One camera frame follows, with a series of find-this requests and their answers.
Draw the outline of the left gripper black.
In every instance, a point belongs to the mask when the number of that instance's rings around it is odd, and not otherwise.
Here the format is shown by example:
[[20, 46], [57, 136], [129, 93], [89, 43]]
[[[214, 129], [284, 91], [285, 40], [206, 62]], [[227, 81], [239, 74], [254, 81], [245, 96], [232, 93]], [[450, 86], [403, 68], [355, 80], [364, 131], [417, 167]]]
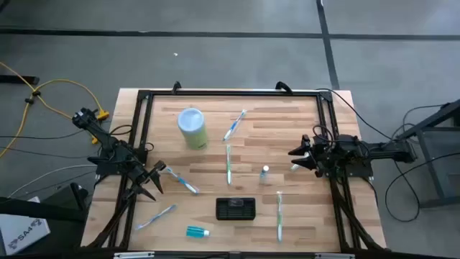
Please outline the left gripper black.
[[157, 190], [163, 194], [164, 191], [160, 182], [160, 171], [163, 171], [165, 168], [166, 164], [163, 161], [157, 161], [151, 171], [148, 171], [139, 162], [128, 162], [126, 164], [126, 174], [128, 178], [135, 183], [131, 187], [132, 192], [136, 195], [141, 194], [153, 201], [156, 201], [156, 198], [147, 189], [143, 188], [142, 184], [151, 178], [152, 182], [157, 187]]

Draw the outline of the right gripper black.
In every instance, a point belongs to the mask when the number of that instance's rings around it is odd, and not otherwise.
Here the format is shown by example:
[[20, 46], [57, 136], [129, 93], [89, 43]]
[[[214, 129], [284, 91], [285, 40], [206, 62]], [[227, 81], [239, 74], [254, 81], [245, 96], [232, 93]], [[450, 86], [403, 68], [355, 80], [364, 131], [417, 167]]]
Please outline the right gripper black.
[[[337, 160], [334, 155], [335, 139], [329, 140], [323, 135], [313, 137], [314, 144], [311, 150], [311, 157], [298, 158], [292, 160], [291, 170], [295, 171], [302, 168], [314, 170], [318, 178], [338, 178]], [[288, 152], [288, 155], [305, 155], [311, 149], [309, 136], [302, 135], [300, 146]]]

